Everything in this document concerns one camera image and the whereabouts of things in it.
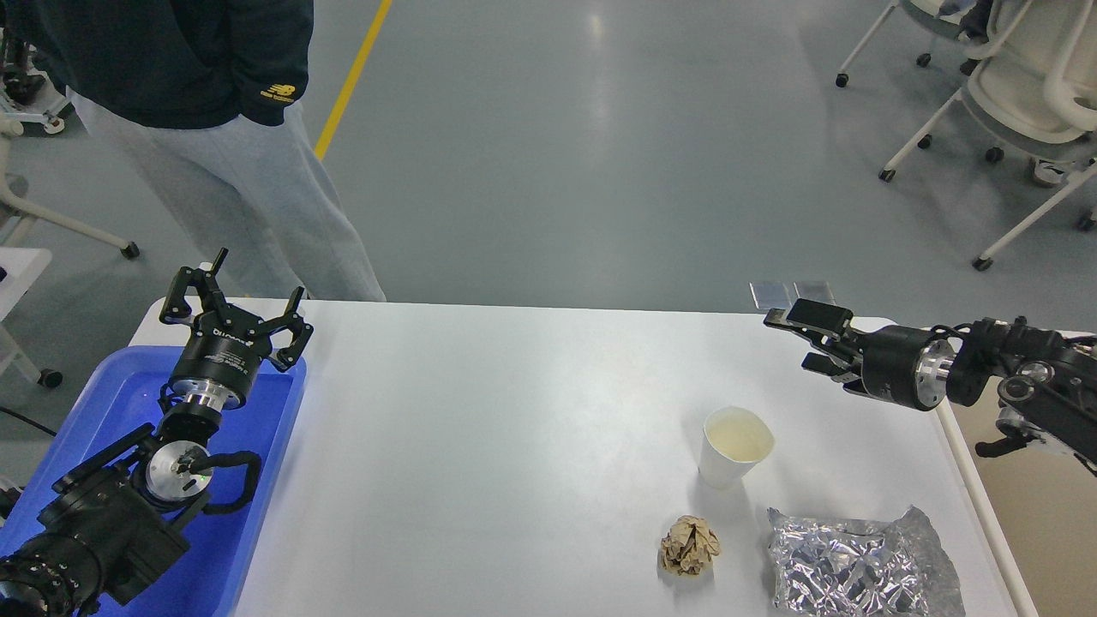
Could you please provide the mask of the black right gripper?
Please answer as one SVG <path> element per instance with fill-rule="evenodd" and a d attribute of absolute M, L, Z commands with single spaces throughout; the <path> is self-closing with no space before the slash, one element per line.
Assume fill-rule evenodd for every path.
<path fill-rule="evenodd" d="M 857 330 L 850 308 L 810 298 L 798 298 L 791 308 L 769 308 L 764 326 L 808 341 L 812 352 L 802 368 L 827 375 L 842 391 L 908 410 L 945 402 L 957 351 L 942 333 L 897 325 Z"/>

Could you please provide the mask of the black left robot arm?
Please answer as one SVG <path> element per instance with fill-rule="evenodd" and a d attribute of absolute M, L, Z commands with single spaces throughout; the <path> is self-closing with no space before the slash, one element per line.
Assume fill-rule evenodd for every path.
<path fill-rule="evenodd" d="M 225 410 L 247 403 L 264 361 L 284 374 L 313 327 L 296 288 L 283 314 L 262 317 L 225 298 L 220 249 L 206 267 L 182 267 L 159 319 L 189 339 L 160 389 L 162 418 L 142 424 L 59 476 L 39 511 L 44 529 L 3 557 L 4 616 L 90 616 L 99 598 L 124 605 L 189 550 L 184 528 L 204 514 L 244 509 L 259 487 L 257 452 L 210 452 Z"/>

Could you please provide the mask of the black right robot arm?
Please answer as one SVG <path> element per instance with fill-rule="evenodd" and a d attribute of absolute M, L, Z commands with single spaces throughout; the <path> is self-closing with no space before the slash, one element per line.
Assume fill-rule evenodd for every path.
<path fill-rule="evenodd" d="M 1067 455 L 1094 472 L 1096 361 L 1094 335 L 1067 336 L 1027 319 L 977 319 L 930 328 L 853 327 L 853 312 L 807 298 L 769 308 L 764 324 L 807 341 L 802 361 L 842 391 L 906 410 L 971 406 L 998 379 L 1000 438 L 975 452 L 999 458 L 1026 448 Z"/>

